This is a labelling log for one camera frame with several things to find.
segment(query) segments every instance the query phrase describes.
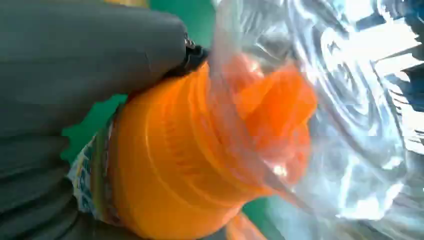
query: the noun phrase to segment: plastic wrap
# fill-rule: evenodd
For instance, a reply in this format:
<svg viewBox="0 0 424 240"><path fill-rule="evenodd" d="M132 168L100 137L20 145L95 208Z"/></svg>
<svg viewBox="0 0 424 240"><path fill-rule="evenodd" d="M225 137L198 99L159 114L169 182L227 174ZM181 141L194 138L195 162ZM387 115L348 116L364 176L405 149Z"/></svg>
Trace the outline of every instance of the plastic wrap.
<svg viewBox="0 0 424 240"><path fill-rule="evenodd" d="M354 33L332 1L223 0L207 93L235 176L319 215L377 220L402 189L404 143Z"/></svg>

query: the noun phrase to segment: orange cap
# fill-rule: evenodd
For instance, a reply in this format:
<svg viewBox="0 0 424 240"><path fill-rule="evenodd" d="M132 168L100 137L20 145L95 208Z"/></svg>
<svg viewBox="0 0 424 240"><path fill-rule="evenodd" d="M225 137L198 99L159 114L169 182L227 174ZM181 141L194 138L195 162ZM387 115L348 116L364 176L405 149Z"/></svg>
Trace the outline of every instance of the orange cap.
<svg viewBox="0 0 424 240"><path fill-rule="evenodd" d="M286 168L285 180L295 183L307 167L312 88L294 66L264 76L241 55L227 67L234 70L223 76L231 94L215 95L222 97L218 103L235 104L258 163ZM221 123L235 119L216 118L222 105L212 104L210 84L205 64L131 98L118 116L108 168L113 200L123 224L142 237L201 238L244 203L272 194L258 180L265 171L251 174L245 159L229 152L235 133Z"/></svg>

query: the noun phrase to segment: green surface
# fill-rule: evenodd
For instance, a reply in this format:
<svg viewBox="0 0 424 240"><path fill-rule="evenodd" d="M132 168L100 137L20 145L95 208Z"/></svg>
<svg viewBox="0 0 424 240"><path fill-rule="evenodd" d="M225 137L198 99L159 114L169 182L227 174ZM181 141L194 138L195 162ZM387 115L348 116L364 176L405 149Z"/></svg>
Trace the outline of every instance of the green surface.
<svg viewBox="0 0 424 240"><path fill-rule="evenodd" d="M214 26L214 8L209 0L150 0L154 10L179 16L187 26L190 37L197 43L208 47L211 43ZM63 131L70 138L70 147L62 157L73 161L91 137L103 127L125 96L115 96L110 100L93 106L84 121Z"/></svg>

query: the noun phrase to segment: plastic packaging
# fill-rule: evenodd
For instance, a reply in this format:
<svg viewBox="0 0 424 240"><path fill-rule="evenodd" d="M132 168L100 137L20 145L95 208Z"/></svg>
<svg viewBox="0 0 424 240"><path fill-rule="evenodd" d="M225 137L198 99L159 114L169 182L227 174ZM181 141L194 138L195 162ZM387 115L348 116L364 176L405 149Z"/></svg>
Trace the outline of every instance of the plastic packaging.
<svg viewBox="0 0 424 240"><path fill-rule="evenodd" d="M378 220L402 189L404 143L367 53L346 47L354 33L332 2L223 0L209 105L249 180L326 217Z"/></svg>

